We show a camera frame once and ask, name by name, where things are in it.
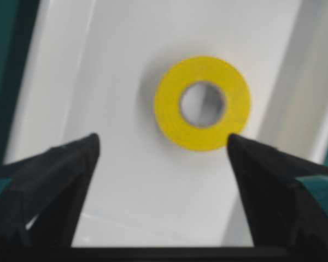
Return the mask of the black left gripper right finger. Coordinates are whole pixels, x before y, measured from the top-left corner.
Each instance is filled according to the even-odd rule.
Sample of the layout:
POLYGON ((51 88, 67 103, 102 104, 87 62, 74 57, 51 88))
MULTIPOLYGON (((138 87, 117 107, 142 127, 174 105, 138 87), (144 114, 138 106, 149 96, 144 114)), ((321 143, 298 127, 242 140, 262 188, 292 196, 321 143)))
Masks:
POLYGON ((237 134, 227 153, 254 245, 328 250, 328 215, 299 181, 328 175, 328 167, 237 134))

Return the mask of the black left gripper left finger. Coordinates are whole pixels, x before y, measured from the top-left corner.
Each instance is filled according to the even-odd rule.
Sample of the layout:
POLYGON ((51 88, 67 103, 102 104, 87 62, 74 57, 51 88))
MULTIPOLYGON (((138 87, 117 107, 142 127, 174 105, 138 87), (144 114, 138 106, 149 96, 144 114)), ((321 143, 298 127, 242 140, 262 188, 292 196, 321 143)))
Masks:
POLYGON ((99 153, 92 133, 0 166, 0 247, 70 247, 99 153))

